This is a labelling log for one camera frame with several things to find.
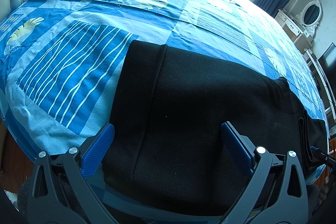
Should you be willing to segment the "white vanity dresser with mirror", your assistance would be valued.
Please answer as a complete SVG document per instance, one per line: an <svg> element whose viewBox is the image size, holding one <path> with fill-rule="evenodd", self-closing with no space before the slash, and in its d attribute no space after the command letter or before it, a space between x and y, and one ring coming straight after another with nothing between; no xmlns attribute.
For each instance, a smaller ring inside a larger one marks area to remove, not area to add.
<svg viewBox="0 0 336 224"><path fill-rule="evenodd" d="M322 19L322 6L319 0L309 2L303 10L293 16L279 9L275 20L289 36L296 48L304 54L311 49L316 29Z"/></svg>

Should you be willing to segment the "blue patterned bed sheet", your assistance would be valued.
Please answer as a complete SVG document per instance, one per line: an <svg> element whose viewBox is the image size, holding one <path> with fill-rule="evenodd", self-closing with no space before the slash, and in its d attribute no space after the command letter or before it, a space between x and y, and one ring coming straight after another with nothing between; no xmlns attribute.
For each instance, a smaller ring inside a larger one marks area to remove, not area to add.
<svg viewBox="0 0 336 224"><path fill-rule="evenodd" d="M302 54L247 0L26 0L1 23L1 118L34 163L40 152L55 158L111 124L133 41L283 77L309 116L326 123ZM197 216L145 205L105 182L102 161L87 181L115 223L221 223L230 209ZM280 185L270 174L255 209L273 205Z"/></svg>

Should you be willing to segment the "white tv stand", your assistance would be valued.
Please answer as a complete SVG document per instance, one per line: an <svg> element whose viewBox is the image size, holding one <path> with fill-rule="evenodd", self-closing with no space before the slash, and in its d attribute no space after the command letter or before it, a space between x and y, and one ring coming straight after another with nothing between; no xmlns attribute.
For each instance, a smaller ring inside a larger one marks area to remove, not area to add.
<svg viewBox="0 0 336 224"><path fill-rule="evenodd" d="M326 118L329 122L333 121L335 123L335 96L329 80L312 50L305 48L304 52L303 56L315 80L319 96L323 102Z"/></svg>

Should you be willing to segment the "black studded pants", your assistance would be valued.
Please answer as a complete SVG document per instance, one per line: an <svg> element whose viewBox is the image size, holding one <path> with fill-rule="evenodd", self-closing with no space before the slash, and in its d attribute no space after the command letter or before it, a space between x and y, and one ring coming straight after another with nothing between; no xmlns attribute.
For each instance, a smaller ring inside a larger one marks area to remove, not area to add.
<svg viewBox="0 0 336 224"><path fill-rule="evenodd" d="M309 116L285 78L140 41L127 51L110 122L105 182L188 215L223 215L247 183L224 146L224 122L271 153L294 151L304 176L318 167L310 147L327 150L325 122Z"/></svg>

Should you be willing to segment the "black flat television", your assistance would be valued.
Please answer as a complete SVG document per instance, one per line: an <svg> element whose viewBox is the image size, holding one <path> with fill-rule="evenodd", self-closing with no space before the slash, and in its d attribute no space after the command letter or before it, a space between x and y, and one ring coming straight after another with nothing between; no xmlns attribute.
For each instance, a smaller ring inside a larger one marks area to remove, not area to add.
<svg viewBox="0 0 336 224"><path fill-rule="evenodd" d="M328 49L324 52L324 54L318 59L319 63L329 83L335 84L335 74L336 74L336 49L335 44L332 43Z"/></svg>

